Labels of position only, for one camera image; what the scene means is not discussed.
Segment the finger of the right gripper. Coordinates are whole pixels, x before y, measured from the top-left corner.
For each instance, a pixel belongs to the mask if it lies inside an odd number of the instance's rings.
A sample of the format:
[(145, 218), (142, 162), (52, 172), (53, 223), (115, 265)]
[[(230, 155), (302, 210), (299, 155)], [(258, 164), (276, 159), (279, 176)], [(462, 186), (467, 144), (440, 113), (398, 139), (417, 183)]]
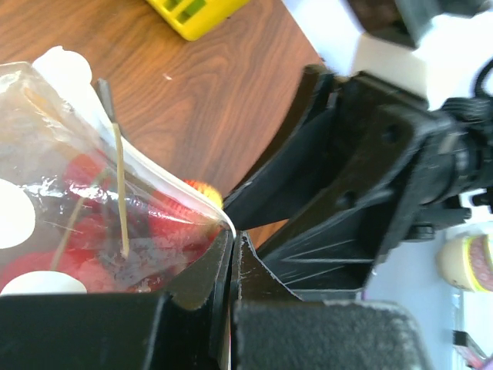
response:
[(304, 66), (290, 107), (266, 149), (225, 200), (237, 230), (281, 220), (327, 219), (317, 207), (320, 193), (334, 181), (345, 161), (344, 86), (325, 66)]
[(381, 249), (374, 212), (389, 201), (379, 190), (315, 230), (282, 242), (274, 234), (257, 250), (262, 262), (303, 301), (355, 299)]

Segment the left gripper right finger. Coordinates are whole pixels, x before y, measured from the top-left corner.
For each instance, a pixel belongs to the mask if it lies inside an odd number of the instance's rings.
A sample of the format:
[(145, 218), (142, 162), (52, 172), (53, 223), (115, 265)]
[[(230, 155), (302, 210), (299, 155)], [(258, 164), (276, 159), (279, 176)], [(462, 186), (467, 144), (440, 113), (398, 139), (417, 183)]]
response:
[(428, 369), (408, 311), (385, 301), (301, 301), (238, 234), (231, 281), (234, 369)]

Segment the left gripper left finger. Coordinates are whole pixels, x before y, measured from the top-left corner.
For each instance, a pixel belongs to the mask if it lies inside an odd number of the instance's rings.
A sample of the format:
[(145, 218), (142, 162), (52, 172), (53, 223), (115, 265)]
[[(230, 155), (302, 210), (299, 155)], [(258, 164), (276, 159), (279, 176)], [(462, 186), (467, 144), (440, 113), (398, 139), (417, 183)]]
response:
[(1, 299), (3, 369), (225, 369), (231, 232), (163, 289)]

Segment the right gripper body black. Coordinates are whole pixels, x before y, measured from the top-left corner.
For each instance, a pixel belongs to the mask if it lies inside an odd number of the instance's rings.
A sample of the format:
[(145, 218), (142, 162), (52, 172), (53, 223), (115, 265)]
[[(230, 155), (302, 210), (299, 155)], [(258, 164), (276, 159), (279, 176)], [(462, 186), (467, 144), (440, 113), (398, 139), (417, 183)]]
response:
[(330, 188), (350, 198), (357, 244), (376, 261), (405, 239), (464, 221), (466, 211), (444, 205), (468, 182), (468, 149), (449, 114), (360, 72), (344, 86), (338, 126), (357, 140)]

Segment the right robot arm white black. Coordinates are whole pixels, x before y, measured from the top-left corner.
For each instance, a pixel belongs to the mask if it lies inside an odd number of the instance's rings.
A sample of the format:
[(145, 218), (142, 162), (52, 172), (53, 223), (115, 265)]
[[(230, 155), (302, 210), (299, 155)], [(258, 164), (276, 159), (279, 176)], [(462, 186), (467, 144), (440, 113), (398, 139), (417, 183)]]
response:
[(361, 291), (403, 241), (429, 241), (492, 205), (492, 97), (429, 110), (369, 72), (305, 66), (270, 144), (226, 197), (239, 230), (281, 222), (257, 253), (292, 292), (322, 301)]

